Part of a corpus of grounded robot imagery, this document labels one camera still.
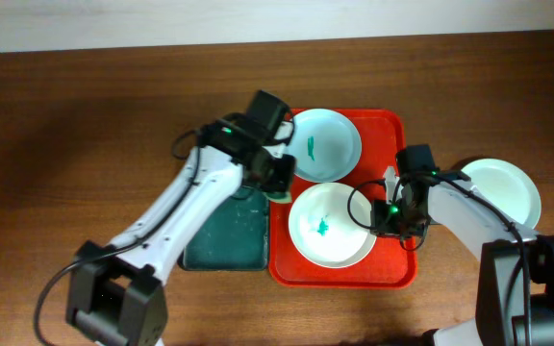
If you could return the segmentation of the light blue plate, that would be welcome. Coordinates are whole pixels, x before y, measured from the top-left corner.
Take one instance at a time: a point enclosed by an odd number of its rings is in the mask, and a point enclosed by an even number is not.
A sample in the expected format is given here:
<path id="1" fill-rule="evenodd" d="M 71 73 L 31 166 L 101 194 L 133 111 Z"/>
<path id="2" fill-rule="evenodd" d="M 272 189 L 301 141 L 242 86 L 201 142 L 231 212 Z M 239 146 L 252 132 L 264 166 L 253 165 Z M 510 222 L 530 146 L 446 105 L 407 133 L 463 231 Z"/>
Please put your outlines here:
<path id="1" fill-rule="evenodd" d="M 337 111 L 310 109 L 293 117 L 287 153 L 296 159 L 294 174 L 312 183 L 338 181 L 358 164 L 362 139 L 351 120 Z"/>

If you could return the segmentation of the white plate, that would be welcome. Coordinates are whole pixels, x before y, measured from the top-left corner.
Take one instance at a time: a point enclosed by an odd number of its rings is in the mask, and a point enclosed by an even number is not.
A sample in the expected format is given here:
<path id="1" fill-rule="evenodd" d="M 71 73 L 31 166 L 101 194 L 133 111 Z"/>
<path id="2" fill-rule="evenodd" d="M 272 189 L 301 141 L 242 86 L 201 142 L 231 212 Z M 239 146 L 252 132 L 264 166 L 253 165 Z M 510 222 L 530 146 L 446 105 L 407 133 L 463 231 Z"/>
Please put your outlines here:
<path id="1" fill-rule="evenodd" d="M 329 269 L 352 266 L 375 245 L 376 236 L 367 228 L 370 212 L 370 202 L 349 185 L 313 185 L 290 208 L 290 239 L 313 264 Z"/>

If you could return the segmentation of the pale green plate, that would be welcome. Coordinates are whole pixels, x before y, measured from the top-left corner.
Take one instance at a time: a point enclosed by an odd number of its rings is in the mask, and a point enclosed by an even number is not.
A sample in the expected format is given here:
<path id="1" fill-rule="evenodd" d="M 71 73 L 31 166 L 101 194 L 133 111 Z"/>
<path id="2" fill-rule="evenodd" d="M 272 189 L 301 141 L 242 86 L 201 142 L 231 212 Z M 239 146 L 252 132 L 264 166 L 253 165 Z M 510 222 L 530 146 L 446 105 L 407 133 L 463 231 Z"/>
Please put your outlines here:
<path id="1" fill-rule="evenodd" d="M 541 196 L 532 179 L 514 164 L 499 159 L 480 159 L 462 171 L 478 190 L 516 222 L 535 229 L 541 218 Z"/>

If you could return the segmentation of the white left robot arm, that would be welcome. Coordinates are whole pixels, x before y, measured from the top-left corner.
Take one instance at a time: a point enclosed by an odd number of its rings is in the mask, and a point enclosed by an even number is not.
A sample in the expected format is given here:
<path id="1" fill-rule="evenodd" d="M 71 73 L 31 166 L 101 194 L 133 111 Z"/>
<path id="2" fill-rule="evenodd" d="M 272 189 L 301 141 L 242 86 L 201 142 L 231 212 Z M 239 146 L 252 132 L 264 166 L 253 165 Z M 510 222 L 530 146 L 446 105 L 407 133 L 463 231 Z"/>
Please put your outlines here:
<path id="1" fill-rule="evenodd" d="M 70 271 L 66 322 L 101 345 L 160 345 L 165 286 L 186 246 L 241 187 L 290 197 L 295 159 L 290 107 L 259 90 L 244 112 L 189 131 L 185 166 L 135 223 L 107 245 L 86 242 Z"/>

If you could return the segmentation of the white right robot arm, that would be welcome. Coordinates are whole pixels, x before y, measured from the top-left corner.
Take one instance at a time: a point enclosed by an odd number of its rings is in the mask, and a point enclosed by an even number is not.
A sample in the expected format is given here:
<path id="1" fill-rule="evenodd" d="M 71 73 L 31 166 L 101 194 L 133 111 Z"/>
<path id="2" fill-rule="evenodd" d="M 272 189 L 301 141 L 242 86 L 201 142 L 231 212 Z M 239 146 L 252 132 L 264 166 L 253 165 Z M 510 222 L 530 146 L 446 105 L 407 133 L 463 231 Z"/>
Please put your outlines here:
<path id="1" fill-rule="evenodd" d="M 371 207 L 370 231 L 405 243 L 443 225 L 480 263 L 474 317 L 426 333 L 429 345 L 554 345 L 554 235 L 540 235 L 478 191 L 465 173 L 442 171 L 426 145 L 397 152 Z"/>

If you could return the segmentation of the red plastic tray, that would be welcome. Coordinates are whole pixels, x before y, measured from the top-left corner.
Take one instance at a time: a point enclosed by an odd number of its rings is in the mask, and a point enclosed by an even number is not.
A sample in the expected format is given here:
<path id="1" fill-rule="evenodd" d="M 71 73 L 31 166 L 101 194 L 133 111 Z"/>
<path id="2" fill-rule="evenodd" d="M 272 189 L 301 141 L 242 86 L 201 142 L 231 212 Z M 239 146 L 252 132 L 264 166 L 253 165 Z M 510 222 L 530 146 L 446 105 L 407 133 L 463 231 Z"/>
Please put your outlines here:
<path id="1" fill-rule="evenodd" d="M 362 156 L 353 171 L 340 181 L 352 187 L 378 179 L 395 165 L 396 153 L 405 147 L 398 116 L 379 109 L 339 109 L 356 126 L 362 139 Z M 272 278 L 299 287 L 400 289 L 416 277 L 417 259 L 403 250 L 397 239 L 371 239 L 374 245 L 364 259 L 345 268 L 330 269 L 305 259 L 290 238 L 290 204 L 272 203 L 269 208 L 269 263 Z"/>

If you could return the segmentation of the black water basin tray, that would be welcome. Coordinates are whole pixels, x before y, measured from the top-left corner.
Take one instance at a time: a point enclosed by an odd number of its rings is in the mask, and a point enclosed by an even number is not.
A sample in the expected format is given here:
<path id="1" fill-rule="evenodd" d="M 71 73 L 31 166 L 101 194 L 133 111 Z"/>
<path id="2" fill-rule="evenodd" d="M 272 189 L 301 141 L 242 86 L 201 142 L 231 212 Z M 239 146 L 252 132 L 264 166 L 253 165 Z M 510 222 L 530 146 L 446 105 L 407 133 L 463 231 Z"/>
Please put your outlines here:
<path id="1" fill-rule="evenodd" d="M 178 259 L 186 271 L 262 271 L 268 265 L 269 202 L 240 188 L 207 219 Z"/>

